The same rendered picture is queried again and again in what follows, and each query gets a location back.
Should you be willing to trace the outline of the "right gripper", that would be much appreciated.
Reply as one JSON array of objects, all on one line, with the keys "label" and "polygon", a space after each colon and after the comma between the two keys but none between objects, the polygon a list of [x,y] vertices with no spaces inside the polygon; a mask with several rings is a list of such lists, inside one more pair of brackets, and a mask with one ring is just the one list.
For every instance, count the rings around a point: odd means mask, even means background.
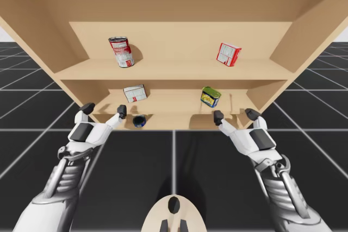
[{"label": "right gripper", "polygon": [[254,109],[245,109],[246,116],[253,123],[253,129],[237,130],[225,120],[220,110],[213,112],[214,123],[226,136],[230,136],[237,151],[250,159],[277,159],[276,143],[266,131],[266,120]]}]

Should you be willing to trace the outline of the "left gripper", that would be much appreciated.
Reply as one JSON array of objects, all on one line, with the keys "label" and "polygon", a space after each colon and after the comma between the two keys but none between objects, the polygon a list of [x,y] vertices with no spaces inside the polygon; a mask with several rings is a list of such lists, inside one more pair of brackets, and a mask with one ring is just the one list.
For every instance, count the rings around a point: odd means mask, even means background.
[{"label": "left gripper", "polygon": [[127,117],[127,107],[121,104],[114,116],[106,123],[90,123],[89,115],[93,112],[95,103],[86,103],[79,108],[74,117],[75,127],[68,135],[68,149],[89,149],[103,145],[108,139],[112,128],[117,128]]}]

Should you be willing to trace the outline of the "green and blue rectangular can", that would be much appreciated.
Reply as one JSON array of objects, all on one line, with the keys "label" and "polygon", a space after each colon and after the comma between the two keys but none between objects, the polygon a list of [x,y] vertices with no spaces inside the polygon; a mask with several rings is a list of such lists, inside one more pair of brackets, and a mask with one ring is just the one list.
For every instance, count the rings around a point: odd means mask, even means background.
[{"label": "green and blue rectangular can", "polygon": [[218,101],[221,97],[221,93],[210,86],[205,86],[202,89],[201,102],[208,105],[211,108],[217,106]]}]

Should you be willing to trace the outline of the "blue flat can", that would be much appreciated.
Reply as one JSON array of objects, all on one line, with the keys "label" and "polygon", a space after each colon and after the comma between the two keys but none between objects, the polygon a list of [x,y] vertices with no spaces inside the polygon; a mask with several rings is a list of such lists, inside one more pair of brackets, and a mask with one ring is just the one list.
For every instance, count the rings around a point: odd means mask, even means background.
[{"label": "blue flat can", "polygon": [[142,128],[146,124],[146,117],[144,115],[134,116],[133,124],[136,128]]}]

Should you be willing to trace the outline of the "brown and white carton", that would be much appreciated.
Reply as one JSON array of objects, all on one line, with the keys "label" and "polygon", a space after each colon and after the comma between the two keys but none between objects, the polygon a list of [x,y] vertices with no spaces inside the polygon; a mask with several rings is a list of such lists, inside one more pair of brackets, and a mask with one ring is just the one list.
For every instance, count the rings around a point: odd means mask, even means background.
[{"label": "brown and white carton", "polygon": [[126,87],[123,89],[123,92],[128,103],[141,101],[147,98],[146,90],[143,84]]}]

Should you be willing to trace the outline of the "red and white can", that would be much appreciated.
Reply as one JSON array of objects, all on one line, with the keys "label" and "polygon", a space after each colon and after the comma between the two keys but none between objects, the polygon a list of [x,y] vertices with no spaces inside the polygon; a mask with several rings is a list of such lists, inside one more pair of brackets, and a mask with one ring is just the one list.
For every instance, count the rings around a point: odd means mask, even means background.
[{"label": "red and white can", "polygon": [[113,49],[116,61],[121,68],[129,68],[135,64],[127,37],[110,37],[108,41]]}]

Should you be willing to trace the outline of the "red and white carton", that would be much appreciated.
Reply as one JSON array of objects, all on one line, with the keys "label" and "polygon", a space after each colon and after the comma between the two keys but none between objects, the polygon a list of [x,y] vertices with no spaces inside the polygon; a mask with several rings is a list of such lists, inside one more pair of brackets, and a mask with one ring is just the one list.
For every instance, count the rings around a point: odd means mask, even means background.
[{"label": "red and white carton", "polygon": [[217,54],[217,61],[228,66],[233,67],[237,61],[237,58],[242,48],[232,45],[230,43],[221,43],[219,52]]}]

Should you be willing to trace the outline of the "tan robot part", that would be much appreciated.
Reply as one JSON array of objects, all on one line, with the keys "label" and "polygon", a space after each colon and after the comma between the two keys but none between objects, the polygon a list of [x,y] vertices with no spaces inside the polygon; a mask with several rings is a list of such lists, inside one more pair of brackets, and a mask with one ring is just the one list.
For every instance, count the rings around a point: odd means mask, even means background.
[{"label": "tan robot part", "polygon": [[207,228],[190,200],[169,195],[158,200],[150,209],[141,232],[207,232]]}]

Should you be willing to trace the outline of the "pale wooden shelf unit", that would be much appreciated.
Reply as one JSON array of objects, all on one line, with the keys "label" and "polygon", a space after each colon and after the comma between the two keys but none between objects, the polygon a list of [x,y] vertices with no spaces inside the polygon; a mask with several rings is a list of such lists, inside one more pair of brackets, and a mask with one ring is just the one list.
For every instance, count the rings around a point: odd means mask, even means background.
[{"label": "pale wooden shelf unit", "polygon": [[[105,122],[125,104],[123,129],[214,129],[203,87],[221,92],[227,121],[246,128],[348,26],[348,0],[0,0],[0,26],[79,105]],[[108,41],[125,36],[135,64]],[[242,48],[233,67],[221,43]],[[126,87],[147,98],[128,103]]]}]

